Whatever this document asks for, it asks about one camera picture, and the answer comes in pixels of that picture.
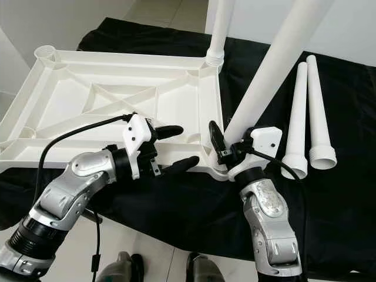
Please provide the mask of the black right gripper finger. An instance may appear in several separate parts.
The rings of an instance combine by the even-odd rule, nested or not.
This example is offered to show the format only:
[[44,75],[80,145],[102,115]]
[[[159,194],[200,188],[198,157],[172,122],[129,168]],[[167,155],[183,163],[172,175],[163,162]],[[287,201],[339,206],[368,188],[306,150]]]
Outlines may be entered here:
[[224,159],[227,155],[227,147],[224,142],[223,132],[218,126],[217,122],[212,120],[209,122],[209,133],[210,141],[212,142],[213,148],[217,153],[218,159]]

